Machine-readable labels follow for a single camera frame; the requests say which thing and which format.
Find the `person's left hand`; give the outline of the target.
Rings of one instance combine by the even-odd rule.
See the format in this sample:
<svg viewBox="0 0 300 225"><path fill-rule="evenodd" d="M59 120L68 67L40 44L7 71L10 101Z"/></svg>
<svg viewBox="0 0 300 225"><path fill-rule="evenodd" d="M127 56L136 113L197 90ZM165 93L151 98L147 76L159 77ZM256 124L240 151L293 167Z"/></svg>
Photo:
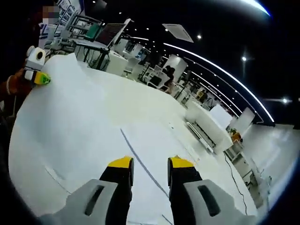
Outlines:
<svg viewBox="0 0 300 225"><path fill-rule="evenodd" d="M20 69L14 75L10 76L8 90L12 95L28 95L33 86L29 80L24 78L24 69Z"/></svg>

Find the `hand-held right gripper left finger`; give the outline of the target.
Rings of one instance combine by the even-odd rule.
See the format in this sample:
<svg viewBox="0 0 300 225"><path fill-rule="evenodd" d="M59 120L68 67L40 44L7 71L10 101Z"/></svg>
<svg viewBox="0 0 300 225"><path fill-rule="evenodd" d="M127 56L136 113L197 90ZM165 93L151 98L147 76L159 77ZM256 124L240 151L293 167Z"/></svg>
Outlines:
<svg viewBox="0 0 300 225"><path fill-rule="evenodd" d="M132 201L134 159L129 156L108 164L101 177L92 179L66 199L65 206L40 217L43 225L124 225Z"/></svg>

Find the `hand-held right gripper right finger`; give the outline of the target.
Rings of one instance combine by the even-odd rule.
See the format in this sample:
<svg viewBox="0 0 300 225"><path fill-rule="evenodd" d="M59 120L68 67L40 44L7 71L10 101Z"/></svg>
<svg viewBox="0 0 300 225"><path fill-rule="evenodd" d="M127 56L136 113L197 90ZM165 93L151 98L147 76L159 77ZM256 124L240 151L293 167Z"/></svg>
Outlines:
<svg viewBox="0 0 300 225"><path fill-rule="evenodd" d="M231 195L178 156L168 158L168 186L176 225L255 224L256 218L240 212Z"/></svg>

